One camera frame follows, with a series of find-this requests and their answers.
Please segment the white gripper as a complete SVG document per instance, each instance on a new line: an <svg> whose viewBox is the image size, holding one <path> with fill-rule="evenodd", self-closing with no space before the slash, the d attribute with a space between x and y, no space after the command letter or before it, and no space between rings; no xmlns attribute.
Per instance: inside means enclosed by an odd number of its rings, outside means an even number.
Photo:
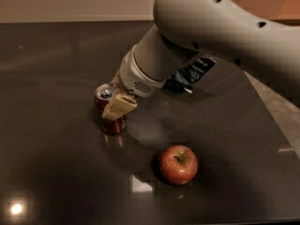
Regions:
<svg viewBox="0 0 300 225"><path fill-rule="evenodd" d="M138 66L135 58L136 45L134 45L123 58L119 73L116 73L110 84L113 87L126 87L127 91L116 90L112 93L112 98L105 106L102 117L106 120L115 121L120 117L132 112L137 108L135 96L149 98L159 90L164 81L156 81L148 77Z"/></svg>

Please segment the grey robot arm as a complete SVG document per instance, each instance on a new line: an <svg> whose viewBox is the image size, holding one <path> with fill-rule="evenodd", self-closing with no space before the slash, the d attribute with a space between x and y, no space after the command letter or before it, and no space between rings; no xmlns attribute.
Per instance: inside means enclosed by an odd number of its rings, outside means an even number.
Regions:
<svg viewBox="0 0 300 225"><path fill-rule="evenodd" d="M155 0L154 25L123 58L102 117L116 120L177 69L219 57L300 102L300 29L257 17L232 0Z"/></svg>

